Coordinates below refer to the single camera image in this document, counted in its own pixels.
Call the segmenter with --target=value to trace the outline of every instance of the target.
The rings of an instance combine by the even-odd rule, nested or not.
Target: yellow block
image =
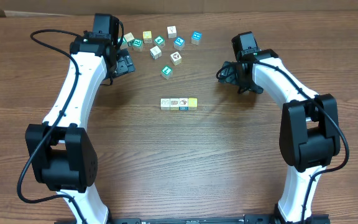
[[[151,31],[143,31],[143,39],[152,38],[152,32]]]
[[[151,31],[143,31],[143,42],[147,44],[151,44],[153,42]]]
[[[189,110],[197,110],[197,98],[189,98]]]

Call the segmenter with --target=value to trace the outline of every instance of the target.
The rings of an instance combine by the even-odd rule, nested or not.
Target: wall
[[[0,0],[0,9],[41,14],[164,14],[358,10],[358,0]]]

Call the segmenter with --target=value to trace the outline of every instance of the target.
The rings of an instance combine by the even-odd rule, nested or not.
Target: white block
[[[174,43],[173,43],[173,47],[178,49],[178,50],[182,50],[185,47],[185,40],[181,37],[178,37]]]
[[[201,42],[201,37],[203,36],[202,33],[194,31],[193,35],[191,36],[191,43],[199,45]]]
[[[162,70],[161,70],[161,75],[166,78],[169,79],[172,75],[173,75],[173,69],[171,67],[169,67],[168,65],[166,65]]]
[[[188,109],[189,109],[189,99],[179,98],[179,110],[188,110]]]
[[[169,110],[170,99],[162,98],[161,99],[161,110]]]
[[[179,98],[171,98],[170,99],[171,110],[179,110]]]
[[[132,44],[135,51],[143,51],[143,41],[139,39],[135,39],[134,43]]]
[[[134,43],[134,40],[135,40],[135,37],[132,35],[132,33],[125,34],[124,38],[128,42],[128,47],[132,46],[132,44]]]
[[[175,38],[177,36],[177,27],[171,26],[167,27],[168,30],[168,38]]]
[[[181,62],[181,56],[180,56],[179,52],[175,52],[175,53],[171,54],[170,58],[174,65],[178,65]]]
[[[155,46],[150,49],[150,54],[153,57],[153,59],[157,59],[162,56],[161,50],[158,46]]]
[[[143,42],[145,44],[151,44],[153,42],[151,31],[143,31]]]
[[[122,49],[126,49],[126,48],[128,48],[128,41],[125,39],[125,37],[122,39],[122,43],[121,43],[121,47],[120,47],[120,49],[122,50]]]

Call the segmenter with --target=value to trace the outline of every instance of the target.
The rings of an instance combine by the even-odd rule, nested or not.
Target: picture block
[[[128,47],[131,47],[135,41],[135,37],[132,35],[132,33],[125,34],[124,38],[127,40]]]
[[[171,98],[171,110],[179,110],[179,98]]]
[[[151,44],[153,42],[151,31],[143,31],[143,42],[145,44]]]
[[[188,109],[189,109],[189,99],[179,98],[179,110],[188,110]]]
[[[170,109],[170,99],[161,99],[161,110],[169,110]]]
[[[179,52],[175,52],[175,53],[171,54],[170,58],[174,65],[178,65],[181,62],[181,56],[180,56]]]
[[[175,38],[177,36],[177,27],[171,26],[167,27],[168,30],[168,38]]]
[[[151,54],[151,56],[153,57],[154,60],[162,56],[161,50],[159,49],[158,46],[155,46],[155,47],[151,48],[150,49],[150,54]]]

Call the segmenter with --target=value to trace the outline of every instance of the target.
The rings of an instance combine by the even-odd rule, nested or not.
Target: row of blocks
[[[173,26],[174,33],[170,33],[170,27],[168,27],[168,38],[174,38],[177,36],[176,27]],[[192,44],[200,44],[201,42],[202,33],[194,31],[193,35],[191,36],[191,43]],[[151,31],[143,31],[143,42],[146,44],[152,43],[152,32]],[[133,46],[134,50],[142,51],[143,50],[143,43],[140,39],[135,39],[132,33],[128,33],[124,35],[122,39],[121,49],[126,49],[128,47]],[[160,48],[165,47],[165,39],[160,35],[156,39],[154,39],[154,45],[159,46]],[[173,46],[178,49],[182,50],[185,47],[185,40],[181,37],[177,37],[174,41]]]
[[[197,110],[197,98],[162,98],[161,110]]]

